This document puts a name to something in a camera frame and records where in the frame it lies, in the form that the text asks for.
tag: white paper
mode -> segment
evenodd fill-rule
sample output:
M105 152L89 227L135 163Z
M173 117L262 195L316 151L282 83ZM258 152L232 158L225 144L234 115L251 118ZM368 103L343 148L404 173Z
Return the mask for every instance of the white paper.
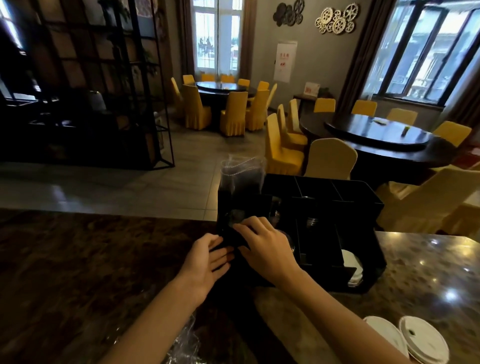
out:
M305 89L303 90L303 93L305 95L318 97L318 91L320 91L320 84L314 84L313 82L307 82L305 84Z
M276 48L275 74L273 76L275 81L290 82L296 54L297 42L278 44Z

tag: brown curtain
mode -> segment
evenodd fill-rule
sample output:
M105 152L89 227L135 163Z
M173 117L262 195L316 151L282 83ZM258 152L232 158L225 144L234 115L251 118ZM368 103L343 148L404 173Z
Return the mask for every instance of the brown curtain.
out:
M257 0L245 0L243 9L243 31L241 36L239 78L250 80L252 76L253 40L257 19Z
M360 97L395 4L396 0L372 1L340 94L338 111L351 112Z
M182 74L195 74L190 0L176 0Z
M480 124L480 69L471 78L446 119L472 129Z

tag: hand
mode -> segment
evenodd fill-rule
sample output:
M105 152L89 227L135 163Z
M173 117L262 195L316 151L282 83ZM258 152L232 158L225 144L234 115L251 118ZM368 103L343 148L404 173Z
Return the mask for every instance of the hand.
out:
M245 238L250 247L239 247L248 264L276 287L282 288L294 280L297 273L302 272L287 237L275 230L266 218L252 216L241 224L234 224L233 228Z
M177 278L189 285L197 307L205 301L213 284L228 271L228 262L234 258L231 246L213 250L222 241L222 237L210 233L195 241L178 273Z

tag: plastic bag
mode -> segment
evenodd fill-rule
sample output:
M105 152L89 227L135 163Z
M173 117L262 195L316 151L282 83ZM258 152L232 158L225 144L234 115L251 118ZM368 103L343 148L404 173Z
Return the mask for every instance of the plastic bag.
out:
M165 364L206 364L197 356L199 340L193 332L194 323L195 316L192 315L173 342Z
M230 155L221 163L220 190L232 195L259 194L265 179L264 157L239 157Z

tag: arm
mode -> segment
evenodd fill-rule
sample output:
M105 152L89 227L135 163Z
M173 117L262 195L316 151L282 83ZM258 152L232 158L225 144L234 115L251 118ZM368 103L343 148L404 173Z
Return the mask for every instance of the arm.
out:
M249 265L289 296L343 363L410 363L299 267L286 236L275 230L266 218L248 218L234 225L234 229L250 247L239 247Z
M232 247L213 250L223 238L206 234L188 253L180 273L154 298L101 364L157 364L190 315L230 268Z

